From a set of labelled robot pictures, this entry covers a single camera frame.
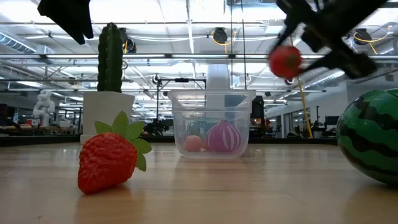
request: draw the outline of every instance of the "red strawberry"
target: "red strawberry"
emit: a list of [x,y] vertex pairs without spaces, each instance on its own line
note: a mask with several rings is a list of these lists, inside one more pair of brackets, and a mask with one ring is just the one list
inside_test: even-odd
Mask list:
[[127,181],[134,172],[137,150],[121,135],[98,134],[80,152],[79,189],[92,194]]

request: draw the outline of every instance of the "toy watermelon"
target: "toy watermelon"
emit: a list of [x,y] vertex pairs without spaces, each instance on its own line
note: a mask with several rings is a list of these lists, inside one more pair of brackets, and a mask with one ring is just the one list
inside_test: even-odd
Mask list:
[[355,168],[398,185],[398,89],[370,91],[354,100],[341,115],[336,135]]

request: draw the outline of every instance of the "plastic container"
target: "plastic container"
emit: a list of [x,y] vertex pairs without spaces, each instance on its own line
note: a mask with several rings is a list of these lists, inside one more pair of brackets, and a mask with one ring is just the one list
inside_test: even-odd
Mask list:
[[228,159],[248,146],[251,90],[172,90],[174,138],[186,157]]

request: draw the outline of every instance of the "strawberry leaves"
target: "strawberry leaves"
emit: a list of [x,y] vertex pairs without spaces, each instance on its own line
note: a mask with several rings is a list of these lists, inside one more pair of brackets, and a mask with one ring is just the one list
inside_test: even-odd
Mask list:
[[150,152],[152,150],[152,147],[150,146],[150,144],[143,140],[143,139],[133,139],[130,141],[130,143],[136,147],[137,151],[141,154],[147,154],[148,152]]
[[113,129],[110,125],[102,123],[101,121],[95,121],[94,122],[95,130],[97,134],[102,134],[102,133],[113,133]]
[[120,111],[120,113],[116,116],[112,124],[113,133],[120,134],[121,136],[126,138],[126,130],[128,126],[129,126],[129,118],[127,117],[124,111]]
[[126,130],[126,139],[132,140],[138,138],[144,129],[144,125],[145,123],[143,121],[137,121],[130,124]]
[[151,152],[152,147],[147,141],[138,138],[144,129],[143,121],[129,124],[129,118],[126,113],[121,111],[114,119],[112,126],[101,121],[95,121],[94,125],[97,134],[116,133],[129,141],[137,150],[136,167],[141,171],[147,170],[147,162],[144,154]]

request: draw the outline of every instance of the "red onion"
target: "red onion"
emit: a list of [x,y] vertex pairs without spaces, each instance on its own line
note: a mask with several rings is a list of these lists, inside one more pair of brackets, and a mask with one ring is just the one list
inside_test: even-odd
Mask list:
[[209,129],[205,141],[210,150],[232,152],[241,146],[242,134],[238,128],[223,120]]

